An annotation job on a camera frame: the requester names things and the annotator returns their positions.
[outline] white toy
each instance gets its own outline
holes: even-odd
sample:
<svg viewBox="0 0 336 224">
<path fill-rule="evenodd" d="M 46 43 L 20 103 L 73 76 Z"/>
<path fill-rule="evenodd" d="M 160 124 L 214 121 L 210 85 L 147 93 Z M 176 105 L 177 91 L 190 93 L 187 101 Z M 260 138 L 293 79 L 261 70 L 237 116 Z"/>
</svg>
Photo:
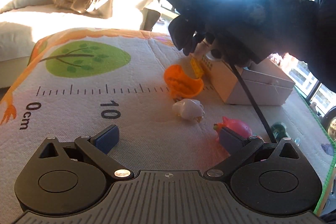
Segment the white toy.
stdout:
<svg viewBox="0 0 336 224">
<path fill-rule="evenodd" d="M 183 99 L 173 104 L 173 112 L 185 120 L 201 122 L 204 117 L 204 108 L 200 101 Z"/>
</svg>

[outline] orange toy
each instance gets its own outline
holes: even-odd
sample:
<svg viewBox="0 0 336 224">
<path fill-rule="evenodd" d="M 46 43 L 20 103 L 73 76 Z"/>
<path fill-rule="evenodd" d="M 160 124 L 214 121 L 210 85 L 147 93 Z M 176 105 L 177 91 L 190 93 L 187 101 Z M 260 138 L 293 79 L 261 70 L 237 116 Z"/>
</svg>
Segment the orange toy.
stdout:
<svg viewBox="0 0 336 224">
<path fill-rule="evenodd" d="M 203 80 L 192 79 L 187 76 L 180 65 L 171 65 L 163 74 L 163 78 L 170 89 L 173 98 L 193 98 L 203 90 Z"/>
</svg>

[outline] tree branch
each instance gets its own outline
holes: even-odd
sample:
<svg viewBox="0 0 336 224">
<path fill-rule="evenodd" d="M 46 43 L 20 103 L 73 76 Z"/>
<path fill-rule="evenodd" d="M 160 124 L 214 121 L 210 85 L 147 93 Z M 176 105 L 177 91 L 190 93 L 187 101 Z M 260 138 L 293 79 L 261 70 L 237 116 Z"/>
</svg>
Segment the tree branch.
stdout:
<svg viewBox="0 0 336 224">
<path fill-rule="evenodd" d="M 54 56 L 43 58 L 40 60 L 40 62 L 45 61 L 45 60 L 50 60 L 50 59 L 57 59 L 61 57 L 94 57 L 94 55 L 93 54 L 61 54 L 61 55 L 54 55 Z"/>
<path fill-rule="evenodd" d="M 66 61 L 63 61 L 63 60 L 61 60 L 61 59 L 59 59 L 59 58 L 56 58 L 56 60 L 61 61 L 62 63 L 68 64 L 68 65 L 71 65 L 71 66 L 81 67 L 81 66 L 79 66 L 79 65 L 75 65 L 75 64 L 72 64 L 72 63 L 68 63 L 68 62 L 66 62 Z"/>
<path fill-rule="evenodd" d="M 71 52 L 68 52 L 67 55 L 69 55 L 69 54 L 72 53 L 72 52 L 76 52 L 76 51 L 84 50 L 84 49 L 86 49 L 86 48 L 78 48 L 78 49 L 76 49 L 76 50 L 73 50 L 73 51 L 71 51 Z"/>
</svg>

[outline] green border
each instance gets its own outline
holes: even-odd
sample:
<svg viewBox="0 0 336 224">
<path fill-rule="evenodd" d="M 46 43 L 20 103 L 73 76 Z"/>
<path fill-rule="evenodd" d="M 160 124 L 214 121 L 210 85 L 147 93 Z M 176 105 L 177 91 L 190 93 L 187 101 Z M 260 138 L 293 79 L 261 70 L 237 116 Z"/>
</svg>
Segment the green border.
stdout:
<svg viewBox="0 0 336 224">
<path fill-rule="evenodd" d="M 309 105 L 307 104 L 306 100 L 302 97 L 302 95 L 300 94 L 300 92 L 297 90 L 296 87 L 294 87 L 294 89 L 296 90 L 296 92 L 298 93 L 299 97 L 302 99 L 302 101 L 305 103 L 305 105 L 308 107 L 310 113 L 312 114 L 312 116 L 314 117 L 314 119 L 317 121 L 318 125 L 320 126 L 320 128 L 322 129 L 323 133 L 326 135 L 326 137 L 328 138 L 329 142 L 332 144 L 332 146 L 334 147 L 334 157 L 333 157 L 333 161 L 331 162 L 331 165 L 330 165 L 330 169 L 329 169 L 329 172 L 328 172 L 328 175 L 327 175 L 327 179 L 325 180 L 325 183 L 323 185 L 323 188 L 322 188 L 322 194 L 321 194 L 321 197 L 316 205 L 316 208 L 314 210 L 314 214 L 317 214 L 317 211 L 318 209 L 320 208 L 321 206 L 321 203 L 322 203 L 322 200 L 326 194 L 326 191 L 327 191 L 327 187 L 328 187 L 328 184 L 329 184 L 329 181 L 330 181 L 330 177 L 333 173 L 333 170 L 335 168 L 335 164 L 336 164 L 336 144 L 335 142 L 330 138 L 330 136 L 327 134 L 327 132 L 325 131 L 324 127 L 322 126 L 320 120 L 317 118 L 317 115 L 312 111 L 312 109 L 309 107 Z"/>
</svg>

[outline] white box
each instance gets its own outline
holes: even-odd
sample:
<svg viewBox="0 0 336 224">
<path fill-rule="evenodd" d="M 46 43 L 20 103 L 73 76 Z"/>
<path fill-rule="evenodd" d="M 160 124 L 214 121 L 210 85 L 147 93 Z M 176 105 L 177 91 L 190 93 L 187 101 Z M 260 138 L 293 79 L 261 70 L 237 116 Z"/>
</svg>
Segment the white box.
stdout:
<svg viewBox="0 0 336 224">
<path fill-rule="evenodd" d="M 205 55 L 200 63 L 224 103 L 251 104 L 227 63 L 212 61 Z M 258 65 L 252 63 L 250 70 L 239 67 L 237 70 L 258 105 L 284 104 L 295 86 L 295 82 L 269 59 L 263 60 Z"/>
</svg>

